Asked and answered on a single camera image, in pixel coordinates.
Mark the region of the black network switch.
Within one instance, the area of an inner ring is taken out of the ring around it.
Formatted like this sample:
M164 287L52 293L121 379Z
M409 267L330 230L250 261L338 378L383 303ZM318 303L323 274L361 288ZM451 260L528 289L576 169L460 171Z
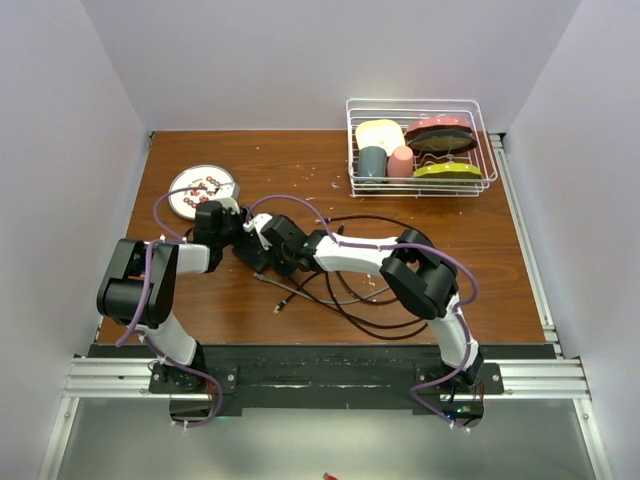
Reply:
M263 273L271 266L268 252L260 242L236 244L232 248L234 256L256 273Z

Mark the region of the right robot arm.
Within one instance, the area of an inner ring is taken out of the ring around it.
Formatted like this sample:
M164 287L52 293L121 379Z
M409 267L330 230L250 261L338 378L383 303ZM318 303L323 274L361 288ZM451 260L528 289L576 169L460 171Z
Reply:
M287 266L382 278L405 310L428 323L448 386L466 393L480 382L482 353L462 312L477 298L477 281L419 232L407 229L398 237L364 239L324 225L307 235L287 217L269 214L246 220L243 229L263 252Z

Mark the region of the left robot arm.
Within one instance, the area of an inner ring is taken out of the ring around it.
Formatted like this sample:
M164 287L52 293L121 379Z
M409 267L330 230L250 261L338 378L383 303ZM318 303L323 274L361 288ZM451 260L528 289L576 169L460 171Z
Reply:
M123 238L116 244L97 293L99 313L125 327L123 346L135 334L159 351L161 376L185 392L211 389L201 344L186 333L173 302L176 278L216 270L224 249L243 238L249 208L220 201L196 208L193 238L150 242Z

